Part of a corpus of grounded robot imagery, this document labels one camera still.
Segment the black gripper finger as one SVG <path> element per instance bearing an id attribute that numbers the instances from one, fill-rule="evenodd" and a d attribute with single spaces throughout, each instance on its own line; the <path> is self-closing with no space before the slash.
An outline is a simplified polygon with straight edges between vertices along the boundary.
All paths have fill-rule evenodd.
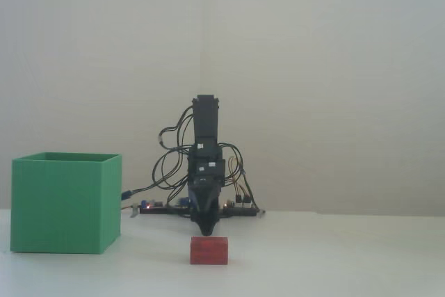
<path id="1" fill-rule="evenodd" d="M 216 224 L 219 222 L 220 220 L 220 216 L 219 216 L 219 210 L 220 210 L 220 206 L 219 206 L 219 197 L 220 194 L 217 193 L 214 198 L 210 201 L 210 205 L 209 205 L 209 210 L 206 213 L 206 223 L 205 223 L 205 234 L 206 235 L 212 235 L 213 234 L 213 229 L 216 226 Z"/>
<path id="2" fill-rule="evenodd" d="M 202 235 L 207 234 L 207 224 L 206 224 L 206 217 L 207 212 L 202 208 L 202 205 L 200 204 L 199 198 L 194 194 L 194 192 L 190 192 L 190 199 L 191 199 L 191 220 L 197 224 L 197 226 L 200 229 L 200 232 Z"/>

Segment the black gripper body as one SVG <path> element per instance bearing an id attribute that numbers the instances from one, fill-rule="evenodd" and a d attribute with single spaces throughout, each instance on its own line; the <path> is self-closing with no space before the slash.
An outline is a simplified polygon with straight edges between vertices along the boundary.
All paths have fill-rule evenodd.
<path id="1" fill-rule="evenodd" d="M 219 193 L 220 179 L 213 175 L 196 175 L 188 184 L 188 190 L 194 193 Z"/>

